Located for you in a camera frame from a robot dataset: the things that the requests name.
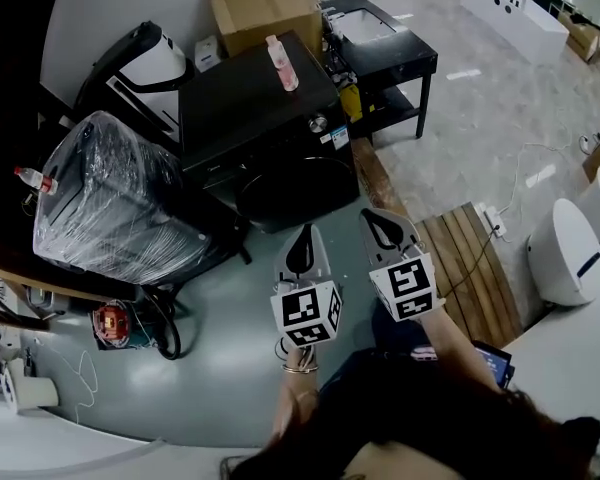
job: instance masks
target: plastic-wrapped appliance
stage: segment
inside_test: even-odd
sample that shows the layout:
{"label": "plastic-wrapped appliance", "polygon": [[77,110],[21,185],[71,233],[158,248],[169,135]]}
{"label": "plastic-wrapped appliance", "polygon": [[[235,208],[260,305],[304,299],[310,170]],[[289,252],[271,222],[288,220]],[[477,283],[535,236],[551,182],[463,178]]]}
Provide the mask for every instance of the plastic-wrapped appliance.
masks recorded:
{"label": "plastic-wrapped appliance", "polygon": [[43,169],[33,250],[45,259],[134,284],[184,281],[237,252],[239,217],[187,190],[177,158],[115,117],[95,112]]}

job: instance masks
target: person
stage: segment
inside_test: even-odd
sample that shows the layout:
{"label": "person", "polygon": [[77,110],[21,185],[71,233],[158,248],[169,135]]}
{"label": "person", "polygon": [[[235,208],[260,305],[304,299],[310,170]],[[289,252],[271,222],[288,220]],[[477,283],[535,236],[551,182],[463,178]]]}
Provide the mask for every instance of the person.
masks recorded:
{"label": "person", "polygon": [[380,305],[372,329],[320,391],[315,356],[288,354],[273,437],[231,480],[588,478],[600,422],[560,424],[498,387],[443,309],[395,323]]}

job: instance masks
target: concrete floor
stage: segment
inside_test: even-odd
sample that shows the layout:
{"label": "concrete floor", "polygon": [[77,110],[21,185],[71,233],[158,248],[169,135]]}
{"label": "concrete floor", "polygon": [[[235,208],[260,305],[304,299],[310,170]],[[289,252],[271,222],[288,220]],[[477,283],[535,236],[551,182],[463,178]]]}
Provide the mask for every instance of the concrete floor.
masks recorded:
{"label": "concrete floor", "polygon": [[[391,180],[415,221],[471,201],[503,208],[513,189],[518,153],[526,142],[563,152],[527,148],[519,185],[503,214],[508,230],[496,240],[523,324],[542,309],[526,262],[524,244],[560,197],[573,199],[588,184],[581,169],[580,135],[600,132],[600,61],[589,66],[565,47],[554,66],[534,67],[460,0],[371,0],[402,19],[439,54],[424,135],[415,120],[375,134]],[[478,69],[481,75],[448,80]],[[415,104],[420,83],[402,89]],[[526,180],[553,164],[555,174],[528,188]]]}
{"label": "concrete floor", "polygon": [[[383,130],[375,137],[378,154],[415,220],[440,214],[466,201],[504,207],[511,196],[522,144],[537,142],[561,147],[576,141],[562,153],[535,148],[523,154],[521,183],[511,209],[504,214],[507,238],[513,243],[496,243],[522,319],[528,323],[540,303],[530,283],[523,242],[555,199],[573,197],[586,185],[577,139],[581,134],[600,132],[600,63],[587,66],[565,48],[555,66],[534,68],[489,26],[464,11],[459,0],[372,1],[393,15],[413,14],[404,23],[440,55],[422,139],[413,139],[415,121]],[[468,69],[479,69],[482,74],[456,80],[446,78],[447,74]],[[406,84],[403,89],[417,101],[417,83]],[[549,164],[555,165],[556,174],[527,188],[525,180]],[[355,242],[343,238],[353,226],[350,222],[344,227],[332,222],[327,227],[335,237],[335,244],[327,244],[327,249],[338,250],[334,251],[338,258],[334,261],[341,266],[341,275],[349,276],[341,279],[349,286],[345,304],[349,297],[355,309],[353,316],[343,321],[345,339],[339,339],[338,347],[325,356],[328,368],[321,370],[323,377],[350,350],[370,343],[365,323],[373,299],[370,286],[362,282],[364,261],[353,259],[363,254],[361,244],[351,246]],[[267,293],[258,315],[268,315],[266,279],[277,245],[278,242],[257,245],[257,251],[263,255],[254,256],[264,259],[239,280],[252,291],[258,283],[265,284],[262,289]],[[238,261],[231,260],[217,272],[229,275]],[[209,325],[220,329],[227,309],[214,309],[207,304],[198,314],[196,308],[205,293],[226,302],[223,290],[229,288],[202,278],[183,290],[180,300],[189,316],[179,321],[179,327],[191,353],[176,362],[163,360],[154,350],[98,353],[84,317],[66,318],[54,324],[54,330],[60,334],[43,337],[43,341],[60,350],[74,367],[82,349],[89,350],[96,363],[100,381],[96,404],[80,409],[81,422],[134,437],[163,437],[177,444],[262,444],[271,423],[268,409],[273,410],[279,375],[273,343],[260,335],[247,339],[236,332],[225,334],[226,341],[216,341],[215,348],[211,347],[213,337],[205,335],[205,329]],[[267,322],[269,336],[274,331],[273,318]],[[234,347],[234,342],[249,342],[251,348]],[[89,393],[51,349],[36,348],[41,373],[50,375],[59,387],[62,406],[56,412],[74,419],[74,405],[88,404]],[[256,360],[263,362],[255,367]],[[90,368],[85,365],[83,371],[91,382]],[[230,377],[223,381],[221,396],[218,376],[235,371],[235,382],[226,380]],[[215,400],[204,398],[209,393]],[[255,400],[258,410],[249,410],[245,402],[249,399]]]}

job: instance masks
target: hair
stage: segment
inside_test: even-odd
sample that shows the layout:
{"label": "hair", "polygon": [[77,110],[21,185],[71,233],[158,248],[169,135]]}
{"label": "hair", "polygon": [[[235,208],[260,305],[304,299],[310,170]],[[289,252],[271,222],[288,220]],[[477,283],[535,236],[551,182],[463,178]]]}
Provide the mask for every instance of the hair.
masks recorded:
{"label": "hair", "polygon": [[[382,369],[376,364],[357,381],[338,382],[323,393],[306,423],[296,414],[282,436],[235,468],[231,480],[336,480],[362,446],[388,441],[416,448],[470,480],[588,478],[600,440],[598,420],[559,424],[522,392],[496,393],[437,368],[414,378]],[[431,389],[420,391],[421,383]],[[411,399],[420,404],[408,400],[408,408],[396,407],[403,395],[408,398],[405,387],[418,391]]]}

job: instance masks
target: wooden floor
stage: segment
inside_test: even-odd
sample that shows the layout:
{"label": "wooden floor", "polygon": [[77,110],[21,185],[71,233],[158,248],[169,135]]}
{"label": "wooden floor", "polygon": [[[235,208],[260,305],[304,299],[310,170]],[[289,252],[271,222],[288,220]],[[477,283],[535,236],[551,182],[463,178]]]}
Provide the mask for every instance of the wooden floor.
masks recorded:
{"label": "wooden floor", "polygon": [[[371,204],[408,217],[373,147],[353,143],[358,178]],[[520,317],[489,235],[471,203],[416,224],[431,254],[445,310],[472,340],[502,348],[522,334]]]}

